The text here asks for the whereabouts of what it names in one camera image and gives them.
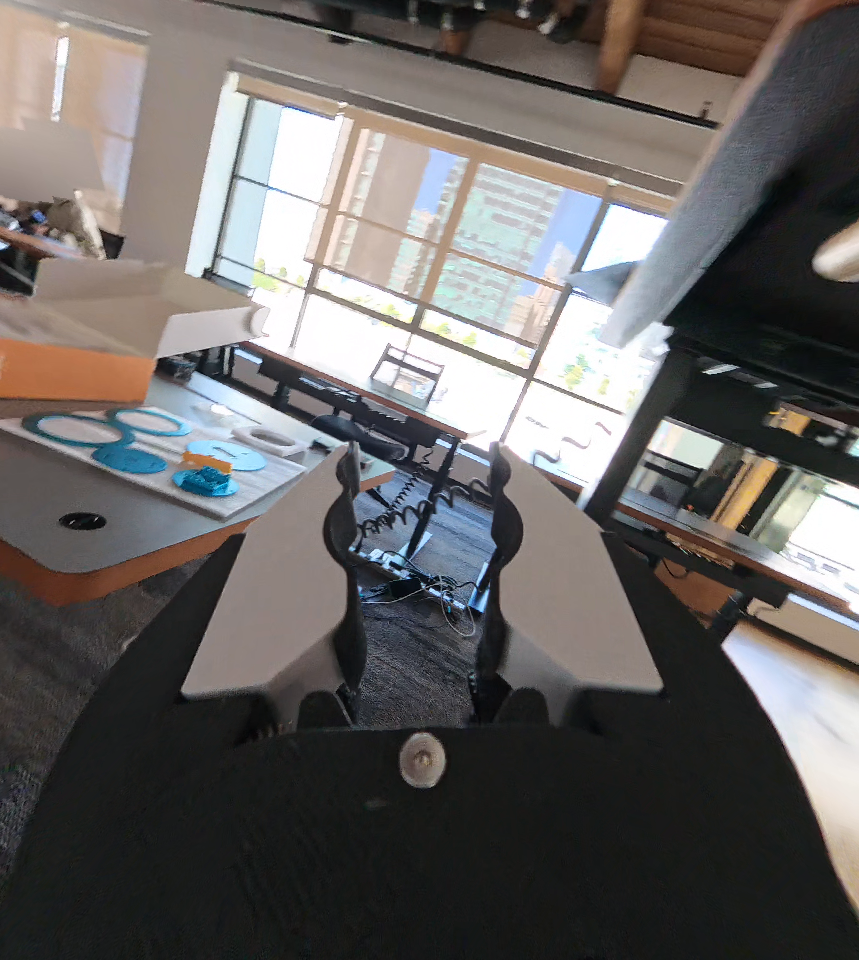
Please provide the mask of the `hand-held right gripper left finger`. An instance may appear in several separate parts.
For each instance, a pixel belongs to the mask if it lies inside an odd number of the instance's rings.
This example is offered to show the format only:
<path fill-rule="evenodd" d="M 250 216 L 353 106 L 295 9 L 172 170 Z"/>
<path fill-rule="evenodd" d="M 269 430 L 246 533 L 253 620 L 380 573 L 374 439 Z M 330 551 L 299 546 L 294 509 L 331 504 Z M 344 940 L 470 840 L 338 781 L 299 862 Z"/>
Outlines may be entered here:
<path fill-rule="evenodd" d="M 357 719 L 368 646 L 351 559 L 361 481 L 359 445 L 342 444 L 247 529 L 185 699 L 257 694 L 277 726 L 293 727 L 304 698 L 328 691 Z"/>

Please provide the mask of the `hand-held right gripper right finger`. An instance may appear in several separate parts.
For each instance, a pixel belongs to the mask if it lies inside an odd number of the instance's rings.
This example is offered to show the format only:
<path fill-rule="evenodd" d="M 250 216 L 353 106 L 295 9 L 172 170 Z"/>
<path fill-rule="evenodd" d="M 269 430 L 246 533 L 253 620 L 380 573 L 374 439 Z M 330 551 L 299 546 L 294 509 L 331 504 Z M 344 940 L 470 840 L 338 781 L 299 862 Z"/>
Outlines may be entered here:
<path fill-rule="evenodd" d="M 471 672 L 476 720 L 534 690 L 551 724 L 592 691 L 658 696 L 664 681 L 604 531 L 506 444 L 491 447 L 488 600 Z"/>

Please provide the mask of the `small blue round plate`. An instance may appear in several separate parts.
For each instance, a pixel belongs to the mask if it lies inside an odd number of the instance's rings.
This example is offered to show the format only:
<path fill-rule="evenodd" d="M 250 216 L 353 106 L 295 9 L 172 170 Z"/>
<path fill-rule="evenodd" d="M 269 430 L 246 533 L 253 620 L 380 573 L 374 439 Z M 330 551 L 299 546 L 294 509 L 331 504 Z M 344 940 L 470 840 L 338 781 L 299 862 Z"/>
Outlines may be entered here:
<path fill-rule="evenodd" d="M 173 474 L 172 483 L 186 494 L 200 498 L 229 498 L 240 491 L 239 483 L 230 473 L 214 466 L 199 466 Z"/>
<path fill-rule="evenodd" d="M 101 467 L 120 474 L 162 474 L 169 468 L 162 457 L 119 442 L 102 445 L 93 450 L 91 459 Z"/>

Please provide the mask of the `black framed desk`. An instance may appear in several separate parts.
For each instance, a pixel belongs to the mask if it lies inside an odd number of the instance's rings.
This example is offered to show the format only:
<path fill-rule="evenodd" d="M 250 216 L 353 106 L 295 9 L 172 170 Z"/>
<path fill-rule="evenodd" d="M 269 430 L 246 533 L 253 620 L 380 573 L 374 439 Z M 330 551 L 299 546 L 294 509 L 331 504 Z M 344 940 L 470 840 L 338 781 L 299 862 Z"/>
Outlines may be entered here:
<path fill-rule="evenodd" d="M 800 582 L 774 566 L 777 552 L 739 527 L 763 515 L 783 470 L 859 490 L 859 407 L 819 383 L 787 378 L 777 368 L 727 363 L 694 340 L 672 336 L 604 474 L 582 508 L 601 526 L 652 560 L 668 560 L 729 589 L 711 630 L 725 638 L 748 617 L 751 600 L 781 606 Z M 720 442 L 711 468 L 680 479 L 678 504 L 627 508 L 630 481 L 648 468 L 650 443 L 663 422 Z M 763 500 L 759 509 L 756 505 Z"/>

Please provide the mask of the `long wooden edged desk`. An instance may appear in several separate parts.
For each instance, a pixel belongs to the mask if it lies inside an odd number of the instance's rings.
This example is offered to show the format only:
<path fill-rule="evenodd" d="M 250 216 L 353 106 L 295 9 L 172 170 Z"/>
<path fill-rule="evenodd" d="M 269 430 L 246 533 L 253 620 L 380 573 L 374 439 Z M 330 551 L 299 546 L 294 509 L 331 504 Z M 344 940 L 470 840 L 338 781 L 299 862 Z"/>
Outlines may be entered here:
<path fill-rule="evenodd" d="M 257 341 L 247 343 L 245 349 L 259 358 L 259 373 L 276 382 L 271 405 L 279 412 L 286 412 L 292 393 L 298 393 L 329 407 L 328 415 L 352 420 L 375 436 L 407 448 L 404 462 L 386 462 L 407 476 L 396 498 L 389 501 L 383 496 L 380 481 L 367 490 L 382 511 L 363 522 L 355 546 L 359 557 L 367 538 L 413 521 L 415 531 L 399 552 L 413 562 L 432 538 L 429 526 L 441 502 L 452 507 L 456 496 L 473 499 L 477 490 L 488 494 L 483 481 L 466 486 L 451 478 L 457 454 L 468 441 L 482 437 L 483 430 L 463 429 L 431 412 L 429 406 L 422 408 L 401 394 L 375 389 L 380 385 L 372 384 L 370 378 L 353 378 L 331 366 L 313 365 L 293 349 L 279 352 Z"/>

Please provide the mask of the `white foam sheet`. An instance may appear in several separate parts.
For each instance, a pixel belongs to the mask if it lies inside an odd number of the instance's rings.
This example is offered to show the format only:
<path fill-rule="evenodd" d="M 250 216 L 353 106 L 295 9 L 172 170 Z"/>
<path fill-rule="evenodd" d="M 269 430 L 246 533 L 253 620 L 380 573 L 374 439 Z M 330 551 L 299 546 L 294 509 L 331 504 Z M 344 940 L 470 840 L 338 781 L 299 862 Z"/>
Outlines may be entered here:
<path fill-rule="evenodd" d="M 180 471 L 187 445 L 198 440 L 224 440 L 219 431 L 152 406 L 116 407 L 88 413 L 47 412 L 22 417 L 0 417 L 0 433 L 18 439 L 25 446 L 49 450 L 63 458 L 113 476 L 131 487 L 159 495 L 213 519 L 227 521 L 269 495 L 298 479 L 303 465 L 263 455 L 267 467 L 256 472 L 233 472 L 239 492 L 224 498 L 204 498 L 183 492 L 172 483 Z M 153 475 L 124 474 L 101 466 L 92 459 L 94 450 L 111 444 L 133 446 L 154 453 L 167 462 L 168 469 Z"/>

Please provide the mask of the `large blue oval plate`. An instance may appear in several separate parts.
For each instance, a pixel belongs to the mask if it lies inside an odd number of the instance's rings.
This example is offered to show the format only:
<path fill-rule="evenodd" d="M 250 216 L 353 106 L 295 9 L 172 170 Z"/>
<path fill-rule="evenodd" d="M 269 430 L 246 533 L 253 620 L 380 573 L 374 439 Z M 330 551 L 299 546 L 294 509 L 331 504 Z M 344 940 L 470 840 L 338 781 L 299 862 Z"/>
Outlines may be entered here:
<path fill-rule="evenodd" d="M 224 439 L 198 439 L 184 451 L 205 453 L 231 463 L 234 473 L 255 473 L 264 470 L 268 461 L 262 453 L 241 443 Z"/>

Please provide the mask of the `black saddle stool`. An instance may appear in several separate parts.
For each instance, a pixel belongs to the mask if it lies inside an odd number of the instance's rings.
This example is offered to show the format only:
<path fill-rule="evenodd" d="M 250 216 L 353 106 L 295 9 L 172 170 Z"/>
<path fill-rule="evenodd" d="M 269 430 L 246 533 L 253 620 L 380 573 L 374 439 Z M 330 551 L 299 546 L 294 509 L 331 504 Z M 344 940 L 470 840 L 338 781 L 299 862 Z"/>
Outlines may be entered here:
<path fill-rule="evenodd" d="M 378 437 L 355 421 L 337 414 L 323 414 L 314 418 L 310 426 L 335 440 L 356 443 L 361 453 L 387 463 L 405 462 L 408 449 L 391 440 Z"/>

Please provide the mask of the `orange cardboard box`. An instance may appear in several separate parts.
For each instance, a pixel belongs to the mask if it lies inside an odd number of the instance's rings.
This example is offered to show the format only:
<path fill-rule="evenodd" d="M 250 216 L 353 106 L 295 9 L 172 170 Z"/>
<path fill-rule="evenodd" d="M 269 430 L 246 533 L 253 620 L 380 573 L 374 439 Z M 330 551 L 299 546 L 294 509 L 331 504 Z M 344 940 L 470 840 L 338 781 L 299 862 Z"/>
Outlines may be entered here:
<path fill-rule="evenodd" d="M 50 259 L 0 294 L 0 400 L 142 402 L 157 362 L 250 341 L 266 309 L 161 263 Z"/>

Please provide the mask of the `large office window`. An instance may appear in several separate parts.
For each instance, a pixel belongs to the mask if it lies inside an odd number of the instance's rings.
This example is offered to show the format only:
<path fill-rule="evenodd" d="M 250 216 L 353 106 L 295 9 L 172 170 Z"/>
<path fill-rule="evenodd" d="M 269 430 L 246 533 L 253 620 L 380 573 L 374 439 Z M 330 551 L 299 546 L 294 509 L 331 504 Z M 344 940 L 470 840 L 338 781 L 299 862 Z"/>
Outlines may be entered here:
<path fill-rule="evenodd" d="M 232 78 L 239 140 L 212 266 L 270 313 L 260 344 L 371 377 L 445 365 L 428 410 L 484 440 L 619 421 L 653 363 L 606 346 L 570 275 L 644 258 L 668 198 L 597 172 Z"/>

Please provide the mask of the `white foam frame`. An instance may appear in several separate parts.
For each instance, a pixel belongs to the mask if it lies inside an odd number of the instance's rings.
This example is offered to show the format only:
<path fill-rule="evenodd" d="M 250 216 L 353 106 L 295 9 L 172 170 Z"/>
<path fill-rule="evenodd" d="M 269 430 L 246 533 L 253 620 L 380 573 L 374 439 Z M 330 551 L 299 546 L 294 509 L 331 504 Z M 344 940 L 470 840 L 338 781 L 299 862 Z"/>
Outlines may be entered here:
<path fill-rule="evenodd" d="M 264 425 L 236 428 L 232 437 L 239 443 L 266 456 L 291 459 L 307 452 L 310 444 Z"/>

